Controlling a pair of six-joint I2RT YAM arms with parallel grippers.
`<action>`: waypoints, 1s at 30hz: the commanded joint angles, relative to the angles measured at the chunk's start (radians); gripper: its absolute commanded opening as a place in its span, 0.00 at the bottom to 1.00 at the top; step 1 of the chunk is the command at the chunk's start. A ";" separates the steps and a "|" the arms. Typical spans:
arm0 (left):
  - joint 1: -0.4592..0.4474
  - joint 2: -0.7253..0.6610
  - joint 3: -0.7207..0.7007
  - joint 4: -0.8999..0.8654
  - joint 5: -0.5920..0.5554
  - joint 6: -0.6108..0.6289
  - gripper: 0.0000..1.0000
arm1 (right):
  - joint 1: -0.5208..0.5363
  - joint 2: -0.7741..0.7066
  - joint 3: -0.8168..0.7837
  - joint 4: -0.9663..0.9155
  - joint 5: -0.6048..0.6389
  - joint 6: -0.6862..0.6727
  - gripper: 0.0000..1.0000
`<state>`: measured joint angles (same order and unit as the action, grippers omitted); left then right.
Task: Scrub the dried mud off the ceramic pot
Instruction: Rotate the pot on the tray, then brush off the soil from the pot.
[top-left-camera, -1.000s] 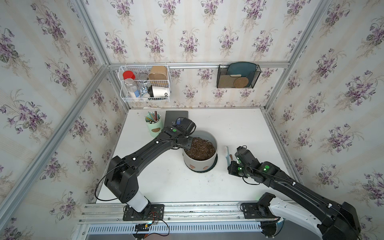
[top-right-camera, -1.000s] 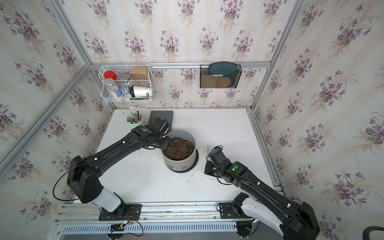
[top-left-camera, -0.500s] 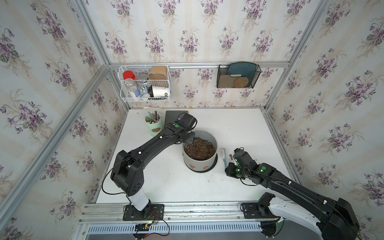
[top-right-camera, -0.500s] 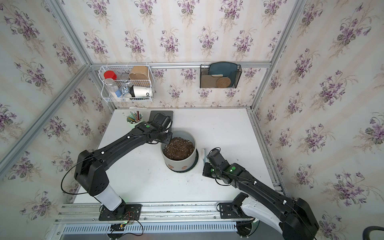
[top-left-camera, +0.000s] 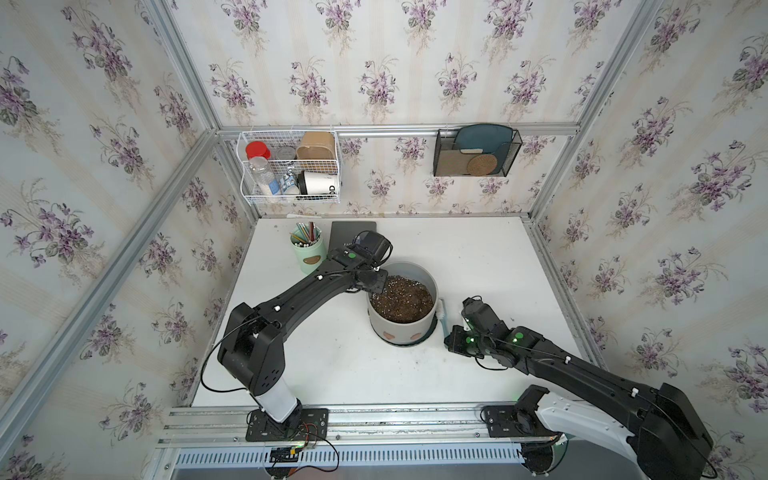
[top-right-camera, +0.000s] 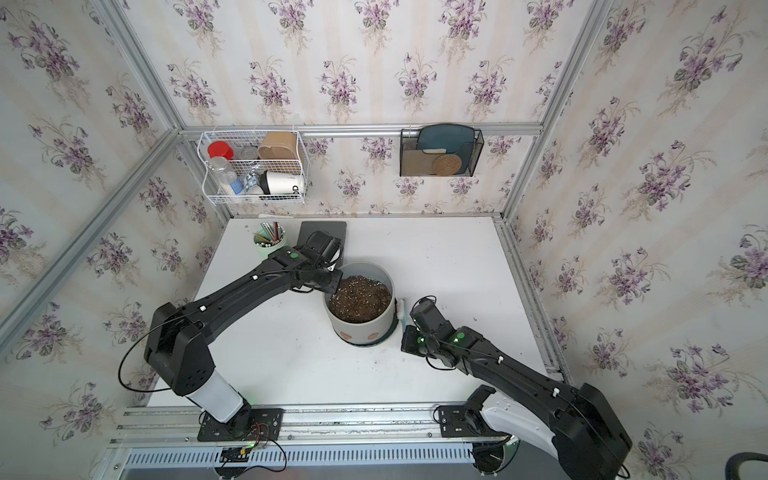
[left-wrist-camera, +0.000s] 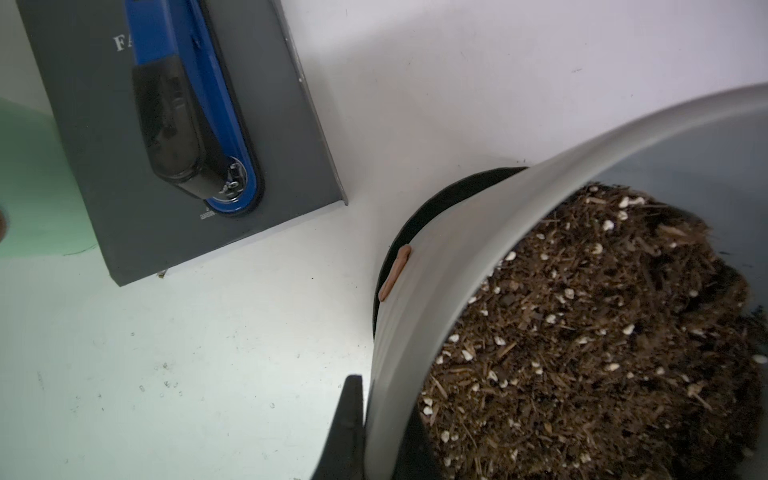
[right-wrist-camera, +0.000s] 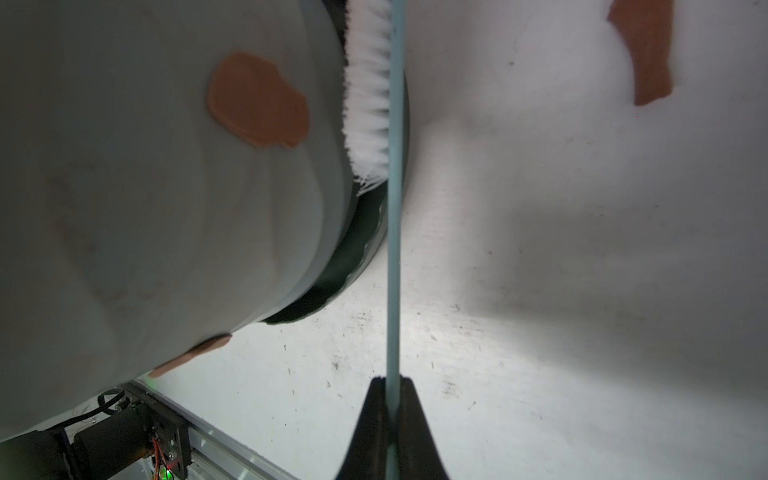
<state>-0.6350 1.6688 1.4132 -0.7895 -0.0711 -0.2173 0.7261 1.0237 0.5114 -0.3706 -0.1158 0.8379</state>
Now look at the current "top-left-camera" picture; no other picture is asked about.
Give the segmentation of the light teal scrub brush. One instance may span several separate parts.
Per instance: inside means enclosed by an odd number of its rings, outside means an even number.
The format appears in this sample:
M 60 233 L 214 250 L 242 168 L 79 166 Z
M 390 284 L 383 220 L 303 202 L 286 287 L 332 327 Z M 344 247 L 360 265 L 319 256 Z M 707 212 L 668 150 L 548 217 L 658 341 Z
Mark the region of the light teal scrub brush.
M 435 315 L 441 326 L 442 336 L 447 337 L 450 333 L 450 325 L 447 321 L 446 308 L 442 298 L 437 300 Z

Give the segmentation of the grey ceramic pot with soil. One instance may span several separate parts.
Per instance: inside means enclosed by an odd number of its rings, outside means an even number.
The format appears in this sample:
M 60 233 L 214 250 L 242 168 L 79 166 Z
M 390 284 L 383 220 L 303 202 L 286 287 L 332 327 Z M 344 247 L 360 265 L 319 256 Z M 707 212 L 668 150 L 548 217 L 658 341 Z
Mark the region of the grey ceramic pot with soil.
M 439 289 L 434 277 L 412 262 L 385 266 L 388 280 L 382 294 L 369 294 L 367 313 L 375 334 L 384 342 L 411 347 L 435 330 Z

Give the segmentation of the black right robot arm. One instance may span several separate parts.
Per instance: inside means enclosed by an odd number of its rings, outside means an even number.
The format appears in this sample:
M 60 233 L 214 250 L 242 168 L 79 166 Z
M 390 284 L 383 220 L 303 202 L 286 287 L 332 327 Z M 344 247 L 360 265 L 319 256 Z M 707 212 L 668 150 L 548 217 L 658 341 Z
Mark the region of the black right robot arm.
M 446 349 L 539 379 L 507 405 L 484 406 L 492 438 L 572 435 L 634 462 L 649 479 L 714 479 L 714 442 L 687 395 L 668 383 L 628 380 L 563 350 L 527 327 L 509 328 L 481 297 L 444 328 Z

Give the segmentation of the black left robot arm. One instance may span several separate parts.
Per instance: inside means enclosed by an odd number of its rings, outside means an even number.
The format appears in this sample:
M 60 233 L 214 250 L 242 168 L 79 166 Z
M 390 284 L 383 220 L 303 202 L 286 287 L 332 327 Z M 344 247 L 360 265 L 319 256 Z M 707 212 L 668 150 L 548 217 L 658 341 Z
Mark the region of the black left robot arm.
M 302 411 L 301 402 L 282 379 L 284 343 L 336 296 L 382 293 L 388 277 L 382 265 L 392 250 L 386 237 L 363 230 L 351 242 L 330 250 L 318 267 L 288 290 L 255 307 L 241 303 L 230 313 L 217 361 L 281 429 L 297 429 Z

